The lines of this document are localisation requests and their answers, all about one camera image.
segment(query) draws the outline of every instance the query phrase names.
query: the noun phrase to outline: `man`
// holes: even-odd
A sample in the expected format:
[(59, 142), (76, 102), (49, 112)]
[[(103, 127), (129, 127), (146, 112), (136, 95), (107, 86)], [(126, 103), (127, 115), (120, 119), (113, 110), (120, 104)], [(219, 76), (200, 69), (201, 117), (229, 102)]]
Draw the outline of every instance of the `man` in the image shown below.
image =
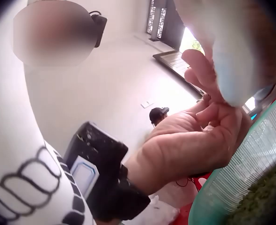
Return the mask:
[(149, 119), (152, 122), (152, 125), (157, 126), (163, 119), (167, 117), (169, 108), (153, 108), (149, 113)]

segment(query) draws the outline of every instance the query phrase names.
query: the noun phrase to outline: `black cap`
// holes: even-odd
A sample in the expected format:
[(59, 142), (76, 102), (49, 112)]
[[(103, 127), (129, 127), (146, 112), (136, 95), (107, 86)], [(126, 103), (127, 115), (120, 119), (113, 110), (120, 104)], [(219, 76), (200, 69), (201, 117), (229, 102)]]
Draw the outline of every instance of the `black cap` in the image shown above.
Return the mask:
[(161, 119), (161, 117), (168, 113), (169, 108), (153, 108), (149, 113), (149, 119), (151, 120), (152, 124), (154, 124), (157, 120)]

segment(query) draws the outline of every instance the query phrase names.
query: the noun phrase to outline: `white cloth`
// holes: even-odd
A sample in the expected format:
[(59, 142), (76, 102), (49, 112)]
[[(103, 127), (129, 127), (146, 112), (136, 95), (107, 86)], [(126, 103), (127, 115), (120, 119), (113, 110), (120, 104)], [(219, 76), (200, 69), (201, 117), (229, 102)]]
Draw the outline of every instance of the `white cloth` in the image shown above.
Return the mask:
[(13, 18), (26, 5), (27, 0), (15, 1), (0, 19), (0, 221), (92, 225), (90, 210), (60, 156), (44, 142), (23, 63), (12, 51)]

